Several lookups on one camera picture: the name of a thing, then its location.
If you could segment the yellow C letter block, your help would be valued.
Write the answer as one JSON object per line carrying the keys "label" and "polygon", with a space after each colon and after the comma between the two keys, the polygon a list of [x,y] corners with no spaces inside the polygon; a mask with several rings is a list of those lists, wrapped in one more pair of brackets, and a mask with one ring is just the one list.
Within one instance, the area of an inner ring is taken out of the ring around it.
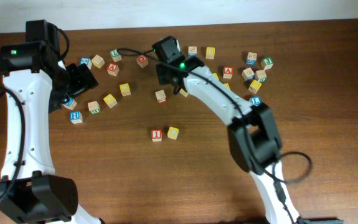
{"label": "yellow C letter block", "polygon": [[168,129],[168,132],[167,132],[167,137],[169,139],[174,139],[176,140],[177,137],[179,135],[179,129],[178,128],[175,128],[173,126],[170,126],[169,129]]}

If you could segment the red I letter block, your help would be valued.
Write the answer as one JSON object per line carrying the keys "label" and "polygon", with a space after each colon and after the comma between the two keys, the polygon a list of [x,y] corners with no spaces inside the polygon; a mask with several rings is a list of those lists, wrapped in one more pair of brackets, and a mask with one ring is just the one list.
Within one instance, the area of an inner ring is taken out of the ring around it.
{"label": "red I letter block", "polygon": [[162,141],[162,131],[160,129],[153,129],[151,131],[151,139],[153,142],[161,142]]}

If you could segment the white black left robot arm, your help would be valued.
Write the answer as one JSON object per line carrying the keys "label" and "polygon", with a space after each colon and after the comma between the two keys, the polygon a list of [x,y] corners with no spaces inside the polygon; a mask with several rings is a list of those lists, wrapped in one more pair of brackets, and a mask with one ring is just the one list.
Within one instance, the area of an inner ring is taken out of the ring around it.
{"label": "white black left robot arm", "polygon": [[7,147],[0,211],[16,223],[100,223],[78,202],[72,179],[55,174],[49,114],[97,86],[85,64],[65,65],[63,31],[45,20],[26,23],[22,44],[0,49],[1,96],[7,98]]}

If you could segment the blue h block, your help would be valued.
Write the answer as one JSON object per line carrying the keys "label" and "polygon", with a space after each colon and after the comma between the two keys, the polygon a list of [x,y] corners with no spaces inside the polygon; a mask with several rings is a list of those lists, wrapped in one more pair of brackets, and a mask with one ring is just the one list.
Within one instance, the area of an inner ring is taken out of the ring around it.
{"label": "blue h block", "polygon": [[73,124],[79,124],[83,122],[83,116],[79,111],[73,111],[70,113],[70,121]]}
{"label": "blue h block", "polygon": [[66,108],[66,109],[69,109],[69,110],[74,110],[75,107],[77,105],[77,102],[73,99],[73,98],[70,98],[68,100],[68,102],[64,103],[63,106]]}

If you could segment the wooden block red side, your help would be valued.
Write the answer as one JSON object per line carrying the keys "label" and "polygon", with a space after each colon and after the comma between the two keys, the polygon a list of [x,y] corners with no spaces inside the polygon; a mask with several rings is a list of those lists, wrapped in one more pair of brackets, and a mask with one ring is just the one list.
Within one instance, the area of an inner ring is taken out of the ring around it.
{"label": "wooden block red side", "polygon": [[156,95],[156,99],[157,99],[159,104],[164,103],[164,102],[167,101],[167,97],[166,97],[166,94],[165,94],[164,90],[156,91],[155,95]]}

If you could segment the wooden block blue side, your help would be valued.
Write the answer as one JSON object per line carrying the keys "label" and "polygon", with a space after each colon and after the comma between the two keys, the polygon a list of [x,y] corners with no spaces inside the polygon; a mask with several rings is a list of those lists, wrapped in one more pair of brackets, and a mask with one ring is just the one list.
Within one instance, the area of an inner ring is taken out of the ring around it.
{"label": "wooden block blue side", "polygon": [[197,56],[197,47],[188,46],[188,57],[196,57],[196,56]]}
{"label": "wooden block blue side", "polygon": [[254,79],[255,72],[252,70],[252,68],[246,68],[242,71],[242,77],[246,82],[248,82]]}

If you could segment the red C letter block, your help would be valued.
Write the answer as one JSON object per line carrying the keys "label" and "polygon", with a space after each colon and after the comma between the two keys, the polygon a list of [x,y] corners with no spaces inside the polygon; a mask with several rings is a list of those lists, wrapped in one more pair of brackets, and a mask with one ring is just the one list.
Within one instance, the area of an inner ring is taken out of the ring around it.
{"label": "red C letter block", "polygon": [[136,58],[136,62],[141,68],[146,67],[148,65],[148,63],[149,63],[148,58],[145,55],[139,55]]}

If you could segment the plain wooden block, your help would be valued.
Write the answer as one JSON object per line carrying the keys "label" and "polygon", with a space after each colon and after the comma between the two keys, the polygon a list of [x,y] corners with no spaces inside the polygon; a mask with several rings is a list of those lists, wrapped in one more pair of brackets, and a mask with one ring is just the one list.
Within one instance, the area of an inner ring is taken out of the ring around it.
{"label": "plain wooden block", "polygon": [[96,66],[96,68],[102,68],[102,66],[104,66],[105,64],[105,61],[104,59],[99,56],[99,55],[95,55],[93,58],[92,58],[92,64],[94,66]]}

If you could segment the blue H block lower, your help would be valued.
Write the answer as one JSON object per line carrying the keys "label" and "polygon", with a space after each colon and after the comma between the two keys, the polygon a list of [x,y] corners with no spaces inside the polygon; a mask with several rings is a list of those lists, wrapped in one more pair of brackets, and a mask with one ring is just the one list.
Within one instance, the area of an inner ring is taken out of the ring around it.
{"label": "blue H block lower", "polygon": [[73,111],[70,113],[70,121],[73,124],[79,124],[83,122],[83,116],[79,111]]}

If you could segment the red a block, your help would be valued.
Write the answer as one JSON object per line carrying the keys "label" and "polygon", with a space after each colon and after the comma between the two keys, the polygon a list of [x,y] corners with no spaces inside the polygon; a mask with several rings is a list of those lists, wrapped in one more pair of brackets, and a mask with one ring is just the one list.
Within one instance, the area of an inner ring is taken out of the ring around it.
{"label": "red a block", "polygon": [[119,66],[115,63],[109,63],[106,70],[109,75],[113,76],[117,76],[120,71]]}
{"label": "red a block", "polygon": [[233,67],[225,66],[223,70],[223,78],[231,79],[233,77]]}

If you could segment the yellow block left middle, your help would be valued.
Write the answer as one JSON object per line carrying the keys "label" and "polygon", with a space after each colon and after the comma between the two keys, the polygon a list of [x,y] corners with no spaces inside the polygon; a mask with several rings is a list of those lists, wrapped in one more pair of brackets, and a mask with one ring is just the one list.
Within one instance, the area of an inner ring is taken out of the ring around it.
{"label": "yellow block left middle", "polygon": [[120,92],[122,96],[129,96],[131,95],[131,89],[128,83],[124,83],[120,85]]}

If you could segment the wooden block blue side right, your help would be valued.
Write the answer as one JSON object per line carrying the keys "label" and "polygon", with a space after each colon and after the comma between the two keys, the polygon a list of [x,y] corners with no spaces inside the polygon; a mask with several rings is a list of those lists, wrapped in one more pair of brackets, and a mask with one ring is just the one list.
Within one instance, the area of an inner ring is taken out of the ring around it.
{"label": "wooden block blue side right", "polygon": [[242,71],[242,77],[246,82],[248,82],[254,79],[255,72],[252,70],[252,68],[246,68]]}

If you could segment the wooden block green R side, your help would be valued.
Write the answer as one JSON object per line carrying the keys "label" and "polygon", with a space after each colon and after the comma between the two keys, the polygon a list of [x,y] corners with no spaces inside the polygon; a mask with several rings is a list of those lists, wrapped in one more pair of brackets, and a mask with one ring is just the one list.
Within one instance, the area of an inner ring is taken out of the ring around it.
{"label": "wooden block green R side", "polygon": [[260,83],[263,83],[266,80],[266,71],[265,70],[257,70],[255,72],[255,80]]}

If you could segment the green J letter block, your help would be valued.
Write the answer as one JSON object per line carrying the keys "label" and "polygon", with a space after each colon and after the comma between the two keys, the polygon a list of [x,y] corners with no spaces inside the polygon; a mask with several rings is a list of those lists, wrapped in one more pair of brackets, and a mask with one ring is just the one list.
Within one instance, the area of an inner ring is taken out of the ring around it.
{"label": "green J letter block", "polygon": [[270,69],[272,66],[273,66],[273,60],[271,57],[265,57],[265,58],[262,58],[261,60],[261,68],[263,70],[268,70]]}

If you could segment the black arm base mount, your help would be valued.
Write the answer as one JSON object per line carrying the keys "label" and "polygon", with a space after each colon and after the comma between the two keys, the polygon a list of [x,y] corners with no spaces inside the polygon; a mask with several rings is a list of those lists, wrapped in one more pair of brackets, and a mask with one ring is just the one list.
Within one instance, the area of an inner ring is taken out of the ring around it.
{"label": "black arm base mount", "polygon": [[297,224],[344,224],[344,220],[332,219],[332,220],[308,220],[308,219],[299,219]]}

